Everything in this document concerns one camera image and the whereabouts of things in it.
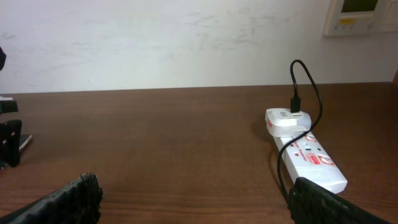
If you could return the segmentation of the black smartphone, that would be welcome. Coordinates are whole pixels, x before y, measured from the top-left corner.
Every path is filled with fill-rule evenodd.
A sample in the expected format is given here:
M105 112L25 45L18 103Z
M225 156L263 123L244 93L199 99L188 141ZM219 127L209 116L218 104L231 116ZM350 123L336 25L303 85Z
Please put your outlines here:
M19 152L22 152L32 140L31 134L22 134L19 140Z

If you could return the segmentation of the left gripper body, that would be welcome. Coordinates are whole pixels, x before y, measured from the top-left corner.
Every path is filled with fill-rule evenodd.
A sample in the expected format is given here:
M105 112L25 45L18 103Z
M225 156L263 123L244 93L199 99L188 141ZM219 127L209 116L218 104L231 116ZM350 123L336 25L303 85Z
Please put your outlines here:
M1 97L1 114L18 112L17 101L11 97ZM1 162L15 167L20 163L19 143L22 121L12 119L1 123Z

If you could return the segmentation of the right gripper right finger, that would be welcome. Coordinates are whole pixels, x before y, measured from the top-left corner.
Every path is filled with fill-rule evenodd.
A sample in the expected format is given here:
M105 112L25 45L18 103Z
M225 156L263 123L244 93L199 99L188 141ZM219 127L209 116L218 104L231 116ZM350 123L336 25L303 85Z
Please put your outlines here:
M304 177L296 179L287 205L295 224L389 224Z

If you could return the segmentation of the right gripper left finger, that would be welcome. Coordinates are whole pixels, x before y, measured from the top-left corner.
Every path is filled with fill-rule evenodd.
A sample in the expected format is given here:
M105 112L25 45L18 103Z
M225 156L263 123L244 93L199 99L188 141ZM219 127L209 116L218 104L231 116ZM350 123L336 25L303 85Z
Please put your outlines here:
M103 190L93 173L82 174L77 180L3 217L1 223L97 224L101 213Z

